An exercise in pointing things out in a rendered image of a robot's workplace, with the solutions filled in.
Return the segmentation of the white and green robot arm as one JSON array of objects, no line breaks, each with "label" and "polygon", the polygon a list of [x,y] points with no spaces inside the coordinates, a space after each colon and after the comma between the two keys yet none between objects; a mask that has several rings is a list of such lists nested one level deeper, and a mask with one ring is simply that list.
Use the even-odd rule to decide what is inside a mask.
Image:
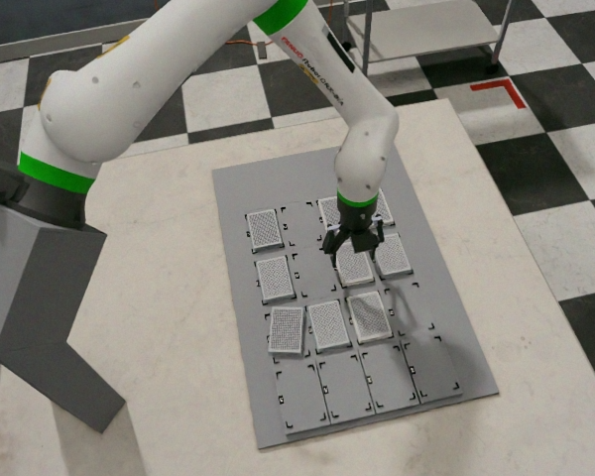
[{"label": "white and green robot arm", "polygon": [[250,21],[347,124],[334,159],[337,209],[350,220],[371,217],[399,114],[344,51],[312,0],[171,0],[79,71],[54,72],[19,166],[0,160],[0,203],[53,225],[83,228],[86,197],[101,163],[125,153],[185,81]]}]

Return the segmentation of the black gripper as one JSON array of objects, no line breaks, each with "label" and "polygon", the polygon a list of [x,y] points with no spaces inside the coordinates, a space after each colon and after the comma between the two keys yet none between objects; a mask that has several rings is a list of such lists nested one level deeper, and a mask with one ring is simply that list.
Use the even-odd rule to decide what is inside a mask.
[{"label": "black gripper", "polygon": [[[383,233],[383,229],[382,229],[384,222],[383,222],[381,214],[377,214],[376,217],[371,216],[365,220],[360,220],[360,221],[347,219],[340,214],[340,221],[338,222],[337,225],[332,226],[331,224],[327,224],[327,229],[329,230],[329,232],[327,230],[326,236],[325,236],[323,244],[322,244],[322,248],[323,248],[325,255],[328,254],[328,256],[331,256],[330,260],[331,260],[333,268],[336,268],[336,252],[341,247],[341,245],[344,243],[344,241],[349,239],[349,237],[351,236],[350,234],[353,234],[352,230],[355,230],[355,231],[362,230],[368,224],[369,225],[365,228],[365,230],[366,231],[370,230],[368,227],[371,226],[372,223],[374,223],[374,225],[376,225],[377,233],[379,231],[379,233],[377,235],[377,239],[378,239],[378,244],[380,245],[380,242],[381,243],[385,242],[384,233]],[[348,227],[349,229],[346,227]],[[340,230],[340,231],[336,235],[337,230]],[[370,234],[373,235],[373,232],[371,230],[370,230]],[[336,237],[335,237],[335,235],[336,235]],[[374,260],[375,250],[376,250],[376,248],[379,247],[378,244],[374,245],[374,249],[369,251],[371,260]]]}]

